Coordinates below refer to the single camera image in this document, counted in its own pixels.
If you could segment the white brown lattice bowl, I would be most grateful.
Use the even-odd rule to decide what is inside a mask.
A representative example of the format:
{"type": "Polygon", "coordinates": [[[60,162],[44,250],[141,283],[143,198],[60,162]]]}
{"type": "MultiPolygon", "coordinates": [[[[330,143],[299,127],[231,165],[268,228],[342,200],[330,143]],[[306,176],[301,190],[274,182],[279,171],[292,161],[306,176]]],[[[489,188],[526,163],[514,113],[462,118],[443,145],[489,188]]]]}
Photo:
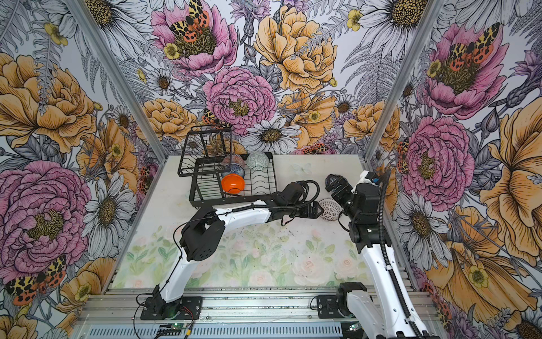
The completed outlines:
{"type": "Polygon", "coordinates": [[[323,220],[334,222],[340,219],[342,207],[335,200],[327,198],[320,200],[318,203],[323,209],[323,212],[320,214],[323,220]]]}

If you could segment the green patterned ceramic bowl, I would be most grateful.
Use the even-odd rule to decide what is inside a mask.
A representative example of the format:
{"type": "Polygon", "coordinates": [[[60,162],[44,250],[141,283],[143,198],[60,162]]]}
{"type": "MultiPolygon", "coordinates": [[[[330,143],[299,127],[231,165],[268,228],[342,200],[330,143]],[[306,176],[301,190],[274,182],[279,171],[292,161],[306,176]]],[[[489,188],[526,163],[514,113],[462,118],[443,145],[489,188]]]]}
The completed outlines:
{"type": "Polygon", "coordinates": [[[270,159],[264,152],[250,153],[246,159],[246,165],[252,171],[263,171],[269,165],[270,159]]]}

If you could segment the orange plastic bowl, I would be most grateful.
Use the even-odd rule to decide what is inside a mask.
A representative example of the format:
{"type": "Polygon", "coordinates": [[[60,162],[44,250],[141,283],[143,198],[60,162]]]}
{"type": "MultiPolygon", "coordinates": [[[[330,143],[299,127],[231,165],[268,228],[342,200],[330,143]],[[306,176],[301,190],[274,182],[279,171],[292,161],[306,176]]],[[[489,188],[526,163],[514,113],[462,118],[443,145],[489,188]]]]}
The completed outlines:
{"type": "Polygon", "coordinates": [[[241,175],[231,173],[222,178],[221,188],[226,194],[239,194],[245,189],[245,180],[241,175]]]}

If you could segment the blue floral ceramic bowl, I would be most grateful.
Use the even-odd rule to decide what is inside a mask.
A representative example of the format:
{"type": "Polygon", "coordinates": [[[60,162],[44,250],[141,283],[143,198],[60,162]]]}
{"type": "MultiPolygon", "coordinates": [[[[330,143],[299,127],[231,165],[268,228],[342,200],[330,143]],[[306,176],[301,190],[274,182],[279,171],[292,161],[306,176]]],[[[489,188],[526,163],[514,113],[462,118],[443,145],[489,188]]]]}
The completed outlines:
{"type": "Polygon", "coordinates": [[[245,169],[243,166],[237,164],[237,163],[232,163],[230,165],[230,171],[229,171],[230,174],[235,174],[235,175],[238,175],[242,178],[245,177],[245,169]]]}

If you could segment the red patterned ceramic bowl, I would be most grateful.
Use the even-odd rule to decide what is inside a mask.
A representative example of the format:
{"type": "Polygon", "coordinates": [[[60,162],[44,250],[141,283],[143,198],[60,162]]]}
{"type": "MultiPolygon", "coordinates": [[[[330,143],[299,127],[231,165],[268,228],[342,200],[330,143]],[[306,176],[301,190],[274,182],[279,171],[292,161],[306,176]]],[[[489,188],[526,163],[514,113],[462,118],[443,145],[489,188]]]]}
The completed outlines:
{"type": "Polygon", "coordinates": [[[224,166],[237,164],[243,168],[246,166],[245,160],[240,155],[237,155],[237,154],[231,154],[231,155],[225,156],[222,161],[222,164],[224,166]]]}

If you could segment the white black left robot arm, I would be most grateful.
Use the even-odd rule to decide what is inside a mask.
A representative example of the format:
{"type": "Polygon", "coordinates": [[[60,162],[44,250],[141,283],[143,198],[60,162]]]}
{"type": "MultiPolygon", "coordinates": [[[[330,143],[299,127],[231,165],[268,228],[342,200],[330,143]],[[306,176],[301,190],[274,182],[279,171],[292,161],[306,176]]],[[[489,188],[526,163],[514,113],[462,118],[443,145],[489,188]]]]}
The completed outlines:
{"type": "Polygon", "coordinates": [[[174,242],[179,258],[143,304],[145,315],[166,319],[181,309],[183,293],[193,271],[217,251],[225,234],[276,220],[285,226],[288,223],[283,220],[285,216],[291,221],[297,218],[315,220],[323,214],[317,202],[319,194],[319,184],[309,179],[291,182],[282,191],[246,205],[198,209],[189,221],[177,228],[181,238],[174,242]]]}

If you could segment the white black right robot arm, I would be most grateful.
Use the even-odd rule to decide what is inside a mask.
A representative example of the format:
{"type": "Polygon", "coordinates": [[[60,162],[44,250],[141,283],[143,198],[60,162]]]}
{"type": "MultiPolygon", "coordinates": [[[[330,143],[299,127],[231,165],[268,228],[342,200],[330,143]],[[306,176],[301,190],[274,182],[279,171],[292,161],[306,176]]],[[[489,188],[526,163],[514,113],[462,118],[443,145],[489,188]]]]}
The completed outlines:
{"type": "Polygon", "coordinates": [[[378,298],[376,305],[360,282],[337,290],[344,316],[355,318],[368,338],[432,338],[408,295],[391,239],[384,226],[389,174],[364,171],[355,186],[341,175],[328,175],[325,189],[349,218],[349,237],[369,269],[378,298]]]}

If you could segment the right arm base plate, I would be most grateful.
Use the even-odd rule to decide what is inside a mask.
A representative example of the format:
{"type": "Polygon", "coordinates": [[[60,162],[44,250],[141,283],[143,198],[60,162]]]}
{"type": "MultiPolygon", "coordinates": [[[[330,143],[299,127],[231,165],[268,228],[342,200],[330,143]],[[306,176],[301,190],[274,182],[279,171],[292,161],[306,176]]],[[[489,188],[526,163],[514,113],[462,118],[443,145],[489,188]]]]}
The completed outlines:
{"type": "Polygon", "coordinates": [[[319,295],[316,297],[316,312],[319,319],[346,319],[341,312],[336,296],[319,295]]]}

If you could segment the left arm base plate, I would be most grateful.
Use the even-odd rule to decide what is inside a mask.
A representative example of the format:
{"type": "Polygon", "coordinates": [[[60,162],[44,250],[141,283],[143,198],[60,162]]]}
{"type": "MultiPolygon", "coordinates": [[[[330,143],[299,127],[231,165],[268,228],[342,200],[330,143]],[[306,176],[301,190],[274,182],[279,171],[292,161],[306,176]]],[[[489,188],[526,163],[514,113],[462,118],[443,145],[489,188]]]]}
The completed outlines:
{"type": "Polygon", "coordinates": [[[182,297],[168,303],[160,295],[149,297],[143,304],[141,320],[198,320],[202,303],[202,297],[182,297]]]}

